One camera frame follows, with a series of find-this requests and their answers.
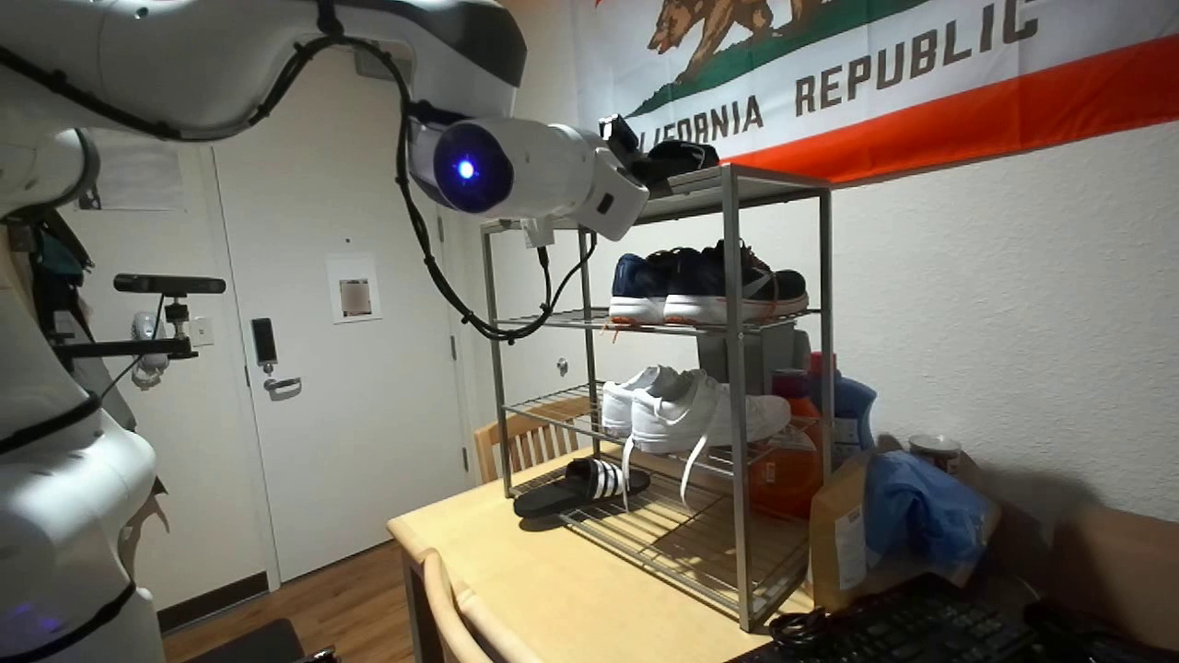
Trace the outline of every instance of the metal shelf rack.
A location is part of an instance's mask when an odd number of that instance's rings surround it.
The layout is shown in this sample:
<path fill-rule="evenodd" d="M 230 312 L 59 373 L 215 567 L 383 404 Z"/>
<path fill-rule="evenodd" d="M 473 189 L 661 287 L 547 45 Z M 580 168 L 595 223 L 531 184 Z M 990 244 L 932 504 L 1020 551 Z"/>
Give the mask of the metal shelf rack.
<path fill-rule="evenodd" d="M 743 414 L 743 334 L 757 334 L 743 319 L 742 303 L 742 211 L 775 205 L 775 202 L 819 202 L 819 309 L 810 309 L 823 325 L 823 355 L 832 355 L 832 196 L 819 180 L 797 180 L 780 173 L 759 173 L 743 167 L 713 167 L 671 177 L 663 191 L 656 191 L 638 223 L 661 223 L 678 216 L 724 216 L 727 234 L 727 350 L 731 350 L 731 414 Z M 485 303 L 492 319 L 496 319 L 496 296 L 494 296 L 494 250 L 492 234 L 519 228 L 517 221 L 496 221 L 484 228 L 484 265 L 485 265 Z M 604 307 L 590 303 L 590 267 L 584 267 L 584 309 L 553 312 L 550 328 L 580 328 L 585 334 L 585 373 L 590 373 L 590 438 L 595 454 L 604 454 L 604 438 L 596 431 L 596 332 L 656 332 L 656 334 L 697 334 L 697 328 L 617 328 L 604 315 Z M 504 366 L 503 345 L 494 345 L 494 399 L 504 427 Z M 835 400 L 835 366 L 823 362 L 823 400 Z M 823 423 L 823 469 L 832 469 L 832 410 L 824 410 Z M 697 470 L 702 499 L 678 499 L 678 474 L 674 461 L 647 464 L 654 488 L 629 508 L 574 508 L 563 522 L 584 535 L 585 540 L 644 567 L 647 574 L 686 588 L 690 596 L 735 615 L 743 631 L 757 631 L 799 583 L 807 567 L 807 522 L 787 520 L 763 520 L 749 508 L 749 450 L 735 447 L 731 455 L 715 455 Z"/>

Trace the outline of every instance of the table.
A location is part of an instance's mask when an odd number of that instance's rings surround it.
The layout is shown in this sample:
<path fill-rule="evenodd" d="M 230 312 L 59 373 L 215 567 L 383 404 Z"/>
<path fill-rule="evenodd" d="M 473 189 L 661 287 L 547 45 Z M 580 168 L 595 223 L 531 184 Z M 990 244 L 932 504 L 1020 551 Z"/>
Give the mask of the table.
<path fill-rule="evenodd" d="M 563 464 L 553 461 L 519 479 L 528 481 Z M 439 550 L 450 577 L 473 588 L 503 625 L 553 663 L 717 663 L 767 644 L 767 632 L 743 632 L 715 607 L 563 526 L 522 529 L 503 481 L 407 511 L 391 520 L 391 535 L 418 560 L 407 567 L 420 567 L 424 551 Z M 810 611 L 810 596 L 792 592 L 784 607 Z"/>

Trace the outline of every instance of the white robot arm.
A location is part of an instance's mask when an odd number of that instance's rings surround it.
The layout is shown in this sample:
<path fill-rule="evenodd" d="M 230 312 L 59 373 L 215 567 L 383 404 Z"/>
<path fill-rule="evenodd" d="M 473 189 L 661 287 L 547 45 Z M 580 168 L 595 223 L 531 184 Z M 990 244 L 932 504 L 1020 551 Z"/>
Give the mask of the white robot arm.
<path fill-rule="evenodd" d="M 414 150 L 441 205 L 618 239 L 644 189 L 566 125 L 504 119 L 522 38 L 492 0 L 3 0 L 0 221 L 68 202 L 85 127 L 225 140 L 263 121 L 323 45 L 393 61 Z M 154 486 L 151 447 L 56 362 L 0 223 L 0 663 L 161 663 L 122 540 Z"/>

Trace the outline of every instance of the white door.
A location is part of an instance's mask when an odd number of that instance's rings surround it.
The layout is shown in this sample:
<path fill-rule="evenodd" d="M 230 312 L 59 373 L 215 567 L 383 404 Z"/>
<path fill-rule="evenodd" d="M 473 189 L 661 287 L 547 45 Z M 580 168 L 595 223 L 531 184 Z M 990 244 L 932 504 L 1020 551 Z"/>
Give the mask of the white door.
<path fill-rule="evenodd" d="M 391 82 L 323 53 L 215 148 L 279 583 L 388 540 L 461 486 L 445 307 L 393 189 Z M 259 325 L 274 328 L 274 369 Z"/>

